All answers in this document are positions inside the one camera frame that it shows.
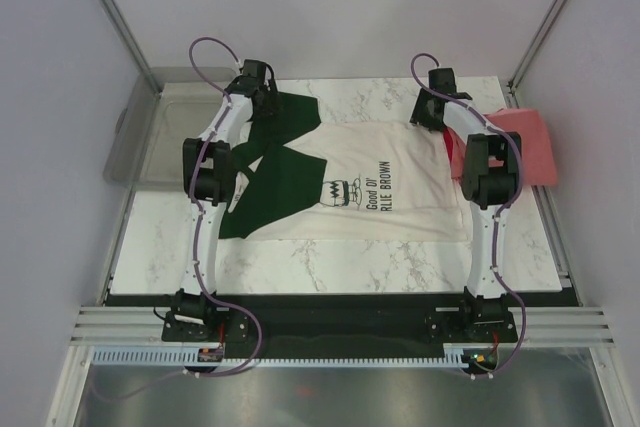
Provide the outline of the cream green raglan t-shirt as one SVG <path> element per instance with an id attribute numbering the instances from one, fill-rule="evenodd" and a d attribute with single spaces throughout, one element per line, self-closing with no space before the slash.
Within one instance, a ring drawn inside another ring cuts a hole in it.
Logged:
<path id="1" fill-rule="evenodd" d="M 316 99 L 245 125 L 222 240 L 465 242 L 442 134 L 394 121 L 331 123 Z"/>

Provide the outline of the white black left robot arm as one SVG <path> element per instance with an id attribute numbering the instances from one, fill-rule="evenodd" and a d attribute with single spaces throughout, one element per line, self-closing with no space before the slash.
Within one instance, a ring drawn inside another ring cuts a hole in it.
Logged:
<path id="1" fill-rule="evenodd" d="M 190 247 L 180 291 L 190 295 L 216 290 L 215 264 L 224 213 L 235 192 L 232 148 L 250 121 L 281 111 L 272 67 L 247 59 L 239 75 L 222 90 L 222 104 L 196 138 L 182 146 L 183 187 L 191 203 Z"/>

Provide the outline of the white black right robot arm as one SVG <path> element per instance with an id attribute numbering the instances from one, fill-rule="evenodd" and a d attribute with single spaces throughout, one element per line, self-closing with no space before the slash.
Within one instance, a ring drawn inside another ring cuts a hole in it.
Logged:
<path id="1" fill-rule="evenodd" d="M 465 151 L 461 191 L 470 203 L 472 218 L 469 295 L 484 301 L 508 292 L 500 267 L 504 236 L 512 204 L 523 187 L 520 137 L 492 123 L 457 89 L 454 71 L 436 67 L 420 91 L 410 123 L 430 131 L 452 131 Z"/>

